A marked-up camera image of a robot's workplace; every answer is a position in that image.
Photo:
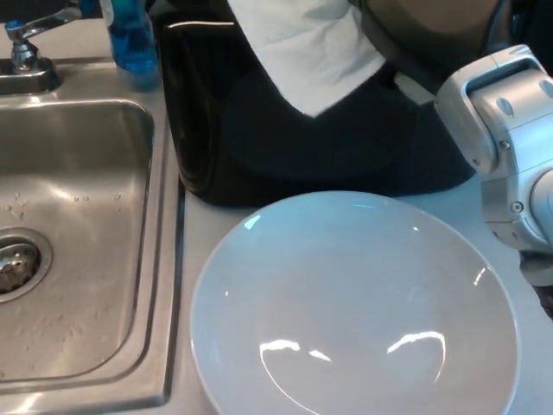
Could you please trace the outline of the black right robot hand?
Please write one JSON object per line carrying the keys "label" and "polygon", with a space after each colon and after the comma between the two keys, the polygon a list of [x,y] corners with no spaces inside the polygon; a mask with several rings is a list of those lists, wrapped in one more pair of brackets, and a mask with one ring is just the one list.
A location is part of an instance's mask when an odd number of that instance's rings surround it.
{"label": "black right robot hand", "polygon": [[432,93],[479,58],[494,1],[363,1],[362,29],[401,73]]}

